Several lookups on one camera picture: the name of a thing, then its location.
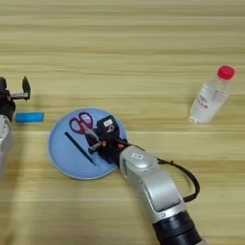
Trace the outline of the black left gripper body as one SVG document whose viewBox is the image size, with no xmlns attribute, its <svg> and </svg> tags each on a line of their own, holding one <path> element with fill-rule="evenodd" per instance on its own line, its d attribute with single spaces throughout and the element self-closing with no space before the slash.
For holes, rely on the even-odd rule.
<svg viewBox="0 0 245 245">
<path fill-rule="evenodd" d="M 11 94 L 7 89 L 6 79 L 0 77 L 0 115 L 6 116 L 12 121 L 16 100 L 25 100 L 24 93 Z"/>
</svg>

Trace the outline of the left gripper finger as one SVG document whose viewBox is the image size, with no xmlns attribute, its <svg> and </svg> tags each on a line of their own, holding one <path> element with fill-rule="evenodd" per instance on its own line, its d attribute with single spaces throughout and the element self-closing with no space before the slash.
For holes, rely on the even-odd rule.
<svg viewBox="0 0 245 245">
<path fill-rule="evenodd" d="M 24 99 L 28 100 L 31 96 L 31 86 L 30 86 L 29 81 L 26 77 L 23 77 L 22 88 L 23 88 L 23 93 L 24 93 Z"/>
</svg>

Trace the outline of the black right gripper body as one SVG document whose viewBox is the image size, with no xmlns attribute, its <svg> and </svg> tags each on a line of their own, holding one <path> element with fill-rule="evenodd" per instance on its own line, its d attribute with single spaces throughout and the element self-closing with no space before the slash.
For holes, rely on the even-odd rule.
<svg viewBox="0 0 245 245">
<path fill-rule="evenodd" d="M 97 141 L 94 137 L 90 137 L 90 146 L 96 149 L 105 162 L 118 166 L 120 155 L 128 147 L 128 141 L 119 137 L 104 137 L 102 141 Z"/>
</svg>

